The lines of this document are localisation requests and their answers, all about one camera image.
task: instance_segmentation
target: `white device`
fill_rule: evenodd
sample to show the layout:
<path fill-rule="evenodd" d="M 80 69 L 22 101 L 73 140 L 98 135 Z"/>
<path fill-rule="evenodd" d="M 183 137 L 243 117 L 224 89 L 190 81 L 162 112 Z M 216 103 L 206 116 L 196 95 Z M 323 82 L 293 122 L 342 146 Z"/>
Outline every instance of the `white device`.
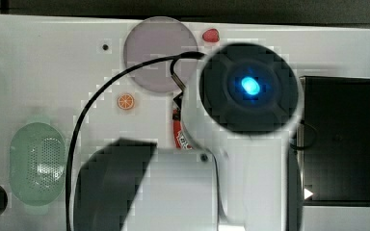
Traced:
<path fill-rule="evenodd" d="M 200 62 L 182 100 L 195 150 L 120 140 L 97 151 L 79 173 L 74 230 L 286 230 L 287 148 L 303 110 L 288 64 L 230 44 Z"/>
<path fill-rule="evenodd" d="M 252 97 L 244 97 L 243 90 Z M 211 102 L 215 97 L 225 101 Z M 209 150 L 217 160 L 224 220 L 247 231 L 286 230 L 287 148 L 303 106 L 299 79 L 284 60 L 264 47 L 232 44 L 200 62 L 184 92 L 182 129 L 193 145 Z M 248 107 L 251 112 L 244 112 Z M 238 110 L 240 117 L 233 117 Z M 241 118 L 243 113 L 250 118 Z M 271 119 L 263 117 L 272 114 Z M 245 121 L 256 119 L 267 124 L 243 128 Z"/>

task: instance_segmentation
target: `red component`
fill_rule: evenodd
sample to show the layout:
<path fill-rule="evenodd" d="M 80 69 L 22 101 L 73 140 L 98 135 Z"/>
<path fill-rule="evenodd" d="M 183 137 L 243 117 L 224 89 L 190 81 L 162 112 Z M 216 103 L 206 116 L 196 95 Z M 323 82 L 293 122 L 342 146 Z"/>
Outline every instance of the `red component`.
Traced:
<path fill-rule="evenodd" d="M 174 117 L 179 114 L 178 110 L 173 110 Z M 186 141 L 181 127 L 181 121 L 179 119 L 173 120 L 173 138 L 175 139 L 176 148 L 179 149 L 192 149 L 191 145 Z"/>
<path fill-rule="evenodd" d="M 207 42 L 218 42 L 219 41 L 219 31 L 216 29 L 209 29 L 203 33 L 202 38 Z"/>

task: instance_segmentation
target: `green mesh speaker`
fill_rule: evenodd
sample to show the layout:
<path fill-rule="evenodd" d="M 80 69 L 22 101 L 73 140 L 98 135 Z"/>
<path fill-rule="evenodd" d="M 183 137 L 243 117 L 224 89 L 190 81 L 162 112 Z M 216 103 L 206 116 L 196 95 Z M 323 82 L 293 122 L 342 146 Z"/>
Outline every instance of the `green mesh speaker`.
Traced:
<path fill-rule="evenodd" d="M 12 191 L 25 204 L 47 205 L 62 192 L 66 146 L 49 124 L 33 122 L 20 128 L 11 142 L 10 162 Z"/>

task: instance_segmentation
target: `blue led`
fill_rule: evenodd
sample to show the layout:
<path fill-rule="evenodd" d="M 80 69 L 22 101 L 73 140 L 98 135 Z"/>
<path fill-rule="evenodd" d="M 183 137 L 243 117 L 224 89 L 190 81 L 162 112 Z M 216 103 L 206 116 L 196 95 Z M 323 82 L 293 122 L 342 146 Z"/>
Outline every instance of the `blue led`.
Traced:
<path fill-rule="evenodd" d="M 257 95 L 260 93 L 259 84 L 250 76 L 243 78 L 242 87 L 249 95 Z"/>

